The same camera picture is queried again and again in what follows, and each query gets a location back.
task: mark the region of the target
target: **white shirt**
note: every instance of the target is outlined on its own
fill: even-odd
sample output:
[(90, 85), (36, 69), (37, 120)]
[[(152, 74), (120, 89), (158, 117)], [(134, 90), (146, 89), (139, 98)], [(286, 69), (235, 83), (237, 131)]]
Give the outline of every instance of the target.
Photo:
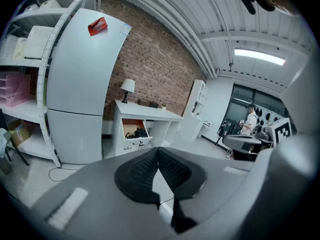
[(248, 114), (248, 117), (244, 123), (245, 125), (251, 125), (251, 129), (248, 129), (248, 128), (245, 128), (245, 127), (242, 127), (242, 130), (241, 130), (241, 134), (245, 134), (245, 135), (250, 135), (251, 132), (253, 131), (253, 129), (256, 127), (257, 125), (257, 115), (256, 115), (256, 112), (252, 112), (251, 114)]

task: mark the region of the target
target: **ceiling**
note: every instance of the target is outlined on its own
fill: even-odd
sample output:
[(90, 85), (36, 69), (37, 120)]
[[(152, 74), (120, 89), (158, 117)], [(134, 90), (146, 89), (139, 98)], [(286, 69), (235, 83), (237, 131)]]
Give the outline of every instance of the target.
[[(304, 67), (315, 46), (303, 19), (254, 3), (251, 15), (240, 0), (127, 0), (166, 25), (189, 49), (207, 77), (254, 82), (282, 92)], [(235, 48), (285, 59), (283, 66), (243, 56)]]

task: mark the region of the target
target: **table lamp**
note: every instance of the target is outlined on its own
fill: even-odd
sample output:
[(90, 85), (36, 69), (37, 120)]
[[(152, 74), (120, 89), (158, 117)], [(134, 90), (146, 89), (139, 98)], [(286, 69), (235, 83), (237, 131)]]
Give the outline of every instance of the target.
[(124, 99), (122, 102), (128, 103), (127, 102), (128, 92), (132, 92), (132, 93), (135, 92), (135, 81), (133, 81), (132, 79), (125, 79), (120, 88), (124, 90)]

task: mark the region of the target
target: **man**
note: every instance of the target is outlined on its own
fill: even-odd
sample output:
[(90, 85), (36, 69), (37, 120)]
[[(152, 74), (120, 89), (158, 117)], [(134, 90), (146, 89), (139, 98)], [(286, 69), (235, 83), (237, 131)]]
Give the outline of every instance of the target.
[(249, 104), (246, 108), (249, 112), (248, 117), (244, 123), (240, 122), (239, 125), (242, 127), (241, 134), (250, 135), (257, 125), (256, 106), (254, 104)]

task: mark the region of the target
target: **refrigerator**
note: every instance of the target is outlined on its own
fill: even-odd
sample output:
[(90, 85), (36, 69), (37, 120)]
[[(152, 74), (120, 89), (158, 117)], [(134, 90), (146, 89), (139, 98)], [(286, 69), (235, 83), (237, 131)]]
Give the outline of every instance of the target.
[[(108, 25), (90, 36), (88, 25), (104, 17)], [(52, 54), (46, 106), (50, 136), (62, 163), (102, 159), (102, 121), (107, 89), (131, 26), (110, 15), (80, 8)]]

